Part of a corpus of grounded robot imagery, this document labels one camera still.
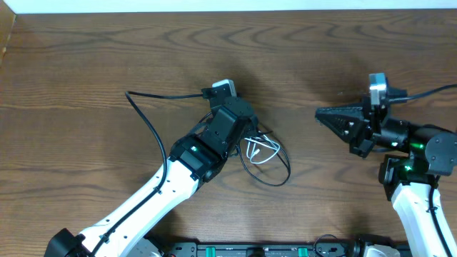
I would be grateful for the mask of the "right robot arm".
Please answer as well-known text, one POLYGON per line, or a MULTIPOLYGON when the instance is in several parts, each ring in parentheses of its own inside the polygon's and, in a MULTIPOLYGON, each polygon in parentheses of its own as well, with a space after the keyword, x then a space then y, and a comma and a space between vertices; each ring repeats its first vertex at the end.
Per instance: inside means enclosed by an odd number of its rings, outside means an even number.
POLYGON ((366 97, 358 104, 319 108, 315 118, 367 157, 388 150, 378 180, 398 214, 413 256, 455 256, 456 241, 441 205, 438 182, 456 167, 456 133, 391 118, 390 107, 408 97, 366 97))

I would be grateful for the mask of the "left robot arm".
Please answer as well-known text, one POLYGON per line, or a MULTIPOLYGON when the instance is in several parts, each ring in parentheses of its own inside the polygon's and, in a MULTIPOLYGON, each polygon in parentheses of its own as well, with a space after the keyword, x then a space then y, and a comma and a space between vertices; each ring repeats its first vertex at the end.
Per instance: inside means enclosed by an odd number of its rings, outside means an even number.
POLYGON ((49 241, 46 256, 127 256, 170 210, 217 176, 239 141, 255 129, 257 118, 250 103, 239 97, 210 104, 210 124, 180 138, 145 185, 78 235, 60 230, 49 241))

